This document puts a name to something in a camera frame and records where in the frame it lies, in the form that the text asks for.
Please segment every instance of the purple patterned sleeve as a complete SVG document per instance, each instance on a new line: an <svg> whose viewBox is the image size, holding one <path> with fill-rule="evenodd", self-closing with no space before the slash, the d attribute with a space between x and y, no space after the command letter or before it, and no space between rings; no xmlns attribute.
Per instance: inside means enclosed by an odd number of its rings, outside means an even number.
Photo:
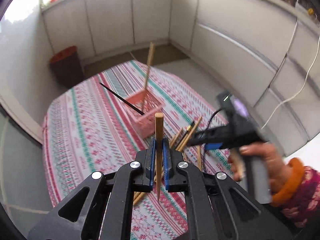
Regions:
<svg viewBox="0 0 320 240"><path fill-rule="evenodd" d="M282 213L296 227L303 228L308 218L315 215L320 201L320 173L309 166L304 167L304 178L295 194L282 207Z"/></svg>

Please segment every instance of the pink basket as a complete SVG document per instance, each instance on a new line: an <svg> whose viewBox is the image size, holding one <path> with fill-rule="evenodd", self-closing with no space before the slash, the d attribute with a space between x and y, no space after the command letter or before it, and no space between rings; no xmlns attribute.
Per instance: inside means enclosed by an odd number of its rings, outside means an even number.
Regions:
<svg viewBox="0 0 320 240"><path fill-rule="evenodd" d="M126 98L126 100L138 109L141 109L144 95L146 95L143 108L143 112L145 113L144 115L137 113L125 103L124 108L133 128L142 138L147 138L155 133L155 113L162 112L162 108L165 104L164 101L157 98L148 90L138 91L132 96Z"/></svg>

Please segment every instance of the patterned tablecloth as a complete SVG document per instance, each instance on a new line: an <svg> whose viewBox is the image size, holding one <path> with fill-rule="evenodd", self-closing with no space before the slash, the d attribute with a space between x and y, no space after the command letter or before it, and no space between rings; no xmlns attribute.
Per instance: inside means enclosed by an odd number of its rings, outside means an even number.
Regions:
<svg viewBox="0 0 320 240"><path fill-rule="evenodd" d="M146 65L129 61L101 72L70 89L50 105L44 120L44 166L51 201L55 206L94 171L110 173L134 160L147 148L124 113L119 99L99 82L127 97L143 87ZM199 129L207 126L215 111L199 94L175 75L152 68L149 87L165 102L164 133L171 138L180 127L200 115ZM212 126L225 120L217 115ZM195 147L185 149L190 162L197 164ZM203 171L230 174L228 151L214 150L206 155ZM183 193L156 189L134 207L131 239L174 239L188 229Z"/></svg>

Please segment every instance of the hand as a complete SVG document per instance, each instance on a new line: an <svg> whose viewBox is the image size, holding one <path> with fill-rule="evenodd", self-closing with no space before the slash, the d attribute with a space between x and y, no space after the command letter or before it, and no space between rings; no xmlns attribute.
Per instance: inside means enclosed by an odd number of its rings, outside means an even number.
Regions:
<svg viewBox="0 0 320 240"><path fill-rule="evenodd" d="M281 156L271 143L252 143L240 147L240 153L243 156L261 156L266 162L270 189L273 194L278 193L287 180L290 178L292 168L284 164ZM240 174L237 166L233 163L231 157L228 162L231 163L231 171L234 173L233 179L240 181Z"/></svg>

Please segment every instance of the orange wristband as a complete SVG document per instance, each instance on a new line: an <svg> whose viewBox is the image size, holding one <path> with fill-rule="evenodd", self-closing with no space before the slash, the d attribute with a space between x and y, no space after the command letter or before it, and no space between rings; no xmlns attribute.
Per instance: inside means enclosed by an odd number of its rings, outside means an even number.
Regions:
<svg viewBox="0 0 320 240"><path fill-rule="evenodd" d="M293 158L289 161L288 165L292 167L292 175L284 184L283 188L272 196L271 205L278 207L283 205L290 199L300 186L304 177L304 167L298 158Z"/></svg>

